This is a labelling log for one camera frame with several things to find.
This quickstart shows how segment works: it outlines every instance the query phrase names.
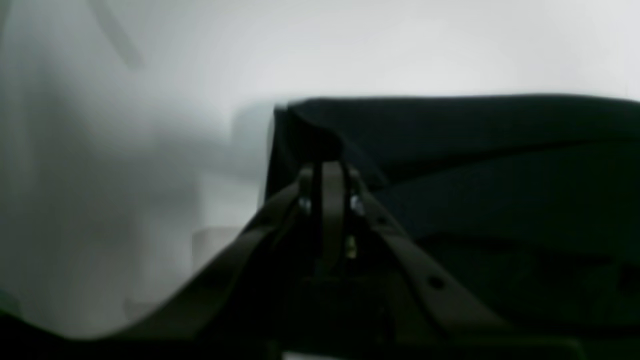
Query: black fabric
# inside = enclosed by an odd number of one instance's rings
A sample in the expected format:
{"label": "black fabric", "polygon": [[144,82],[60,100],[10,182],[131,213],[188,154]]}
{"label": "black fabric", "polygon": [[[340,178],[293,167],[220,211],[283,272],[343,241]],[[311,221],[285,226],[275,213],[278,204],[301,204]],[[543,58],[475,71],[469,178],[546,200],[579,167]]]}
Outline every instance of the black fabric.
{"label": "black fabric", "polygon": [[346,160],[497,311],[640,323],[639,139],[640,104],[616,99],[311,99],[276,110],[267,197]]}

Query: white surface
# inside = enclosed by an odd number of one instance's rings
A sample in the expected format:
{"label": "white surface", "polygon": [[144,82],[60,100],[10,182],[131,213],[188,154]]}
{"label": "white surface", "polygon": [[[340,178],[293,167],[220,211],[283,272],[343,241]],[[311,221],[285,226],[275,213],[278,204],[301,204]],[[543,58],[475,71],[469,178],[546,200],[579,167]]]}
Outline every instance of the white surface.
{"label": "white surface", "polygon": [[194,232],[251,217],[276,100],[640,96],[632,1],[102,5],[13,1],[0,45],[0,288],[67,336],[125,325],[192,275]]}

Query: black bag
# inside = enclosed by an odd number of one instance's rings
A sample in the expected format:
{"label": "black bag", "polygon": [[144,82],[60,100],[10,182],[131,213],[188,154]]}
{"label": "black bag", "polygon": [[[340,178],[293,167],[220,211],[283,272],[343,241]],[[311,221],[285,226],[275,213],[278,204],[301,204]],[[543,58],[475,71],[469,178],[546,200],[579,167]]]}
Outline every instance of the black bag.
{"label": "black bag", "polygon": [[640,104],[573,95],[311,99],[275,111],[266,197],[344,160],[496,312],[640,322]]}

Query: white wall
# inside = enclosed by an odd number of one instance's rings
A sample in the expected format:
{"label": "white wall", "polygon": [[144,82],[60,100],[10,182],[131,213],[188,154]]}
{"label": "white wall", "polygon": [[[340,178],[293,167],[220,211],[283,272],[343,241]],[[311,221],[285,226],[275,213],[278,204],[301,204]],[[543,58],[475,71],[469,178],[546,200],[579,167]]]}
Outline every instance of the white wall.
{"label": "white wall", "polygon": [[13,1],[0,16],[0,288],[27,321],[75,337],[125,325],[125,298],[164,300],[192,275],[193,233],[256,210],[277,101],[637,99],[631,3]]}

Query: white background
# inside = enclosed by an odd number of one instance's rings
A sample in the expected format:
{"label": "white background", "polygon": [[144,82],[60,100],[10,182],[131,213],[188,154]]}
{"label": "white background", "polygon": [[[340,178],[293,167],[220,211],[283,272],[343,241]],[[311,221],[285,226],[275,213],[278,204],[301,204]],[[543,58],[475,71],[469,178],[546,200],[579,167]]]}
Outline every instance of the white background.
{"label": "white background", "polygon": [[2,1],[0,288],[72,337],[171,295],[195,232],[231,240],[276,103],[640,97],[631,0]]}

